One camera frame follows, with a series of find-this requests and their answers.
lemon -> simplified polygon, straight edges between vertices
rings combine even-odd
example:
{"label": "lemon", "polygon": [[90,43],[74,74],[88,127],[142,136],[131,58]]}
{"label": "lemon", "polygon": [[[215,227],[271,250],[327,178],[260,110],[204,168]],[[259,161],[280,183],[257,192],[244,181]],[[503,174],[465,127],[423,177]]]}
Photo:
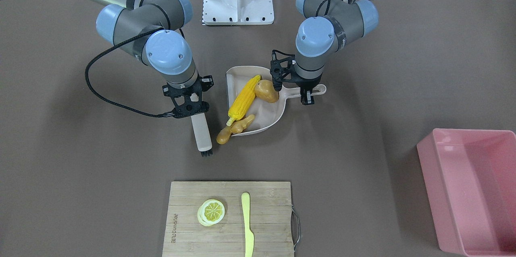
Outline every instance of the lemon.
{"label": "lemon", "polygon": [[212,226],[224,218],[224,205],[215,199],[205,201],[197,211],[197,220],[203,226]]}

pink box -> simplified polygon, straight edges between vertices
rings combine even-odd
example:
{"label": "pink box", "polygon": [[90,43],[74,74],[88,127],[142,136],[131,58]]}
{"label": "pink box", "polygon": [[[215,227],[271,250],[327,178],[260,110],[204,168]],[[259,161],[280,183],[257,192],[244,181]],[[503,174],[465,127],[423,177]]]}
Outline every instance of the pink box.
{"label": "pink box", "polygon": [[418,143],[441,250],[516,256],[516,135],[434,129]]}

gray table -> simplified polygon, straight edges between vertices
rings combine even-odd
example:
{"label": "gray table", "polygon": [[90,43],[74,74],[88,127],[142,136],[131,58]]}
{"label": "gray table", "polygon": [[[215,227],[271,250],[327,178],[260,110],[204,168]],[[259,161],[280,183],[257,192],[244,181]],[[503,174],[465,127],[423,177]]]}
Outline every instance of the gray table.
{"label": "gray table", "polygon": [[[269,26],[185,28],[212,135],[225,72],[292,52],[302,16],[274,0]],[[201,158],[189,119],[96,98],[87,62],[109,47],[88,0],[0,2],[0,255],[160,256],[172,180],[289,180],[297,256],[452,256],[439,250],[415,145],[435,127],[516,131],[516,0],[379,0],[380,25],[335,55],[328,92],[291,100],[271,129]],[[92,69],[109,99],[170,109],[164,81],[122,51]]]}

wooden cutting board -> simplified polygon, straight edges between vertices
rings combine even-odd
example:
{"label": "wooden cutting board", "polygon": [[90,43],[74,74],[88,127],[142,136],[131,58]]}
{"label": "wooden cutting board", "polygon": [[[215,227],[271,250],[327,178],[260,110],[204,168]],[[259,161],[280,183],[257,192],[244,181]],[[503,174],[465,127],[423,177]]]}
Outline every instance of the wooden cutting board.
{"label": "wooden cutting board", "polygon": [[[289,182],[172,182],[163,257],[244,257],[245,235],[240,196],[251,196],[253,257],[293,257],[292,198]],[[225,216],[205,227],[197,210],[220,200]]]}

corn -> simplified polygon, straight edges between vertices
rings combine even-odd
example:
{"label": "corn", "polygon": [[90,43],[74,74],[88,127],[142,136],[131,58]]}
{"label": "corn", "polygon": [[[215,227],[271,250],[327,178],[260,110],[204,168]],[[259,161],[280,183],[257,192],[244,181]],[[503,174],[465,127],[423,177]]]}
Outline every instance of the corn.
{"label": "corn", "polygon": [[227,116],[229,117],[229,120],[226,123],[227,126],[231,126],[234,121],[239,121],[246,115],[247,110],[249,110],[249,107],[256,97],[256,94],[254,93],[254,86],[261,79],[261,75],[254,76],[240,91],[240,94],[238,94],[235,101],[231,105],[231,108],[229,108],[229,111],[227,112]]}

